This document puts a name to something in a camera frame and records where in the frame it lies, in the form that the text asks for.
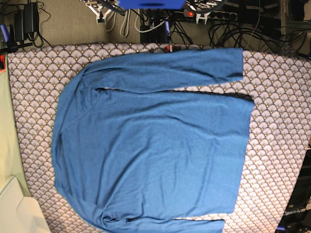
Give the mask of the white plastic bin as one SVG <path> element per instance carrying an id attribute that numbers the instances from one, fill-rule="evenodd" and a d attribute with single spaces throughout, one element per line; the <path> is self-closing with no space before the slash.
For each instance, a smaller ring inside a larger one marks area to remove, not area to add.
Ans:
<path id="1" fill-rule="evenodd" d="M 16 177 L 0 190 L 0 231 L 2 233 L 49 233 L 38 202 L 23 195 Z"/>

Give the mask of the black power adapter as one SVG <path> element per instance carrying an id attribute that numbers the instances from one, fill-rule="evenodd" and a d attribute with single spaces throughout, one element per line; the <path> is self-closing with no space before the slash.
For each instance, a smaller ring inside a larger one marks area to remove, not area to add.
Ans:
<path id="1" fill-rule="evenodd" d="M 37 2 L 29 2 L 24 5 L 23 19 L 25 33 L 39 32 L 39 14 Z"/>

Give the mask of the blue long-sleeve T-shirt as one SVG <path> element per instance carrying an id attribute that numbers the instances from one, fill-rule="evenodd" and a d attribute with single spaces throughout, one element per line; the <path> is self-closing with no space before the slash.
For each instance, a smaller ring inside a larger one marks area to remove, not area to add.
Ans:
<path id="1" fill-rule="evenodd" d="M 54 186 L 109 233 L 220 233 L 241 182 L 254 102 L 182 87 L 243 79 L 242 49 L 136 53 L 93 62 L 64 88 Z"/>

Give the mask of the red black table clamp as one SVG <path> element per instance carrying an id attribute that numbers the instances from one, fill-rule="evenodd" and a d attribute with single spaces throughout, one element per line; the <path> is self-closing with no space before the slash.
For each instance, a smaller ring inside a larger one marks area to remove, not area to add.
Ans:
<path id="1" fill-rule="evenodd" d="M 173 52 L 173 43 L 172 43 L 172 37 L 171 37 L 171 30 L 170 30 L 170 24 L 169 21 L 165 21 L 165 33 L 166 33 L 166 42 L 167 42 L 167 52 Z"/>

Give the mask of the fan-patterned table cloth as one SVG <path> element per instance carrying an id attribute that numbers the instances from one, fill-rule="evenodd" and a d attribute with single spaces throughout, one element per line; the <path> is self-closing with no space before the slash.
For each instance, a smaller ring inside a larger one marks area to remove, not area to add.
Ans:
<path id="1" fill-rule="evenodd" d="M 29 192 L 53 233 L 94 233 L 53 186 L 51 139 L 58 97 L 89 63 L 131 53 L 164 52 L 164 44 L 45 47 L 7 57 L 21 161 Z M 201 216 L 225 221 L 225 233 L 273 233 L 297 182 L 311 137 L 311 64 L 243 52 L 243 80 L 189 91 L 250 95 L 255 102 L 234 212 Z"/>

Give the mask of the black power strip red switch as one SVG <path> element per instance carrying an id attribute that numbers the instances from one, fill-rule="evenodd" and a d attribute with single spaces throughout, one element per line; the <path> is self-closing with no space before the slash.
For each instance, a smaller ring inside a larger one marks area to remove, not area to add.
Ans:
<path id="1" fill-rule="evenodd" d="M 189 10 L 184 9 L 182 13 L 184 17 L 189 17 L 189 18 L 194 18 L 194 19 L 196 18 L 196 14 L 193 12 L 190 12 Z M 208 19 L 237 21 L 238 14 L 234 12 L 214 11 L 210 13 L 210 15 L 208 16 Z"/>

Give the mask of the blue handled clamp left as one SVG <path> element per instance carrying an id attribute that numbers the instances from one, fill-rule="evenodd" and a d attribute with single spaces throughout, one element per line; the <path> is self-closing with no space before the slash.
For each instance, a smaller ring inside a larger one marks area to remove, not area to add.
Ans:
<path id="1" fill-rule="evenodd" d="M 4 42 L 6 44 L 6 47 L 3 49 L 0 49 L 1 53 L 11 53 L 16 52 L 18 50 L 17 43 L 15 41 L 14 37 L 14 28 L 13 25 L 9 25 L 10 30 L 7 29 L 7 26 L 5 24 L 0 25 L 0 29 L 4 38 Z"/>

